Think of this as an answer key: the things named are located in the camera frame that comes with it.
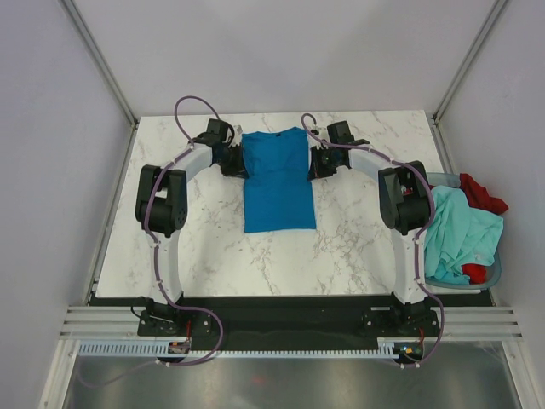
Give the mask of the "blue t shirt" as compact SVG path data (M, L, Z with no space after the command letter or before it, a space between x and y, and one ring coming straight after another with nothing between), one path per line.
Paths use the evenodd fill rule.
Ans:
M306 131L294 127L244 134L242 148L248 173L243 188L244 231L315 229Z

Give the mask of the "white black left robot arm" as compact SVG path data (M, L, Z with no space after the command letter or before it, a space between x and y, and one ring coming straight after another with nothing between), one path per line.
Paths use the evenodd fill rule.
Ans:
M228 122L212 118L206 130L165 166L141 168L135 219L149 237L154 285L164 302L147 298L140 314L141 337L202 337L221 322L206 308L184 304L179 274L179 239L188 217L187 185L198 173L216 164L225 176L246 177L237 132Z

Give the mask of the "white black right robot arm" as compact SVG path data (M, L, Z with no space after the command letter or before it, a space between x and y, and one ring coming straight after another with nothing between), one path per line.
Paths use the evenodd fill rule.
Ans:
M309 181L333 176L345 166L373 178L378 186L381 220L392 234L395 283L389 309L368 313L364 325L376 334L419 336L426 327L437 331L437 315L425 287L424 246L435 205L424 165L379 152L365 139L356 140L346 121L319 135L316 118L301 117L303 129L317 144L309 148Z

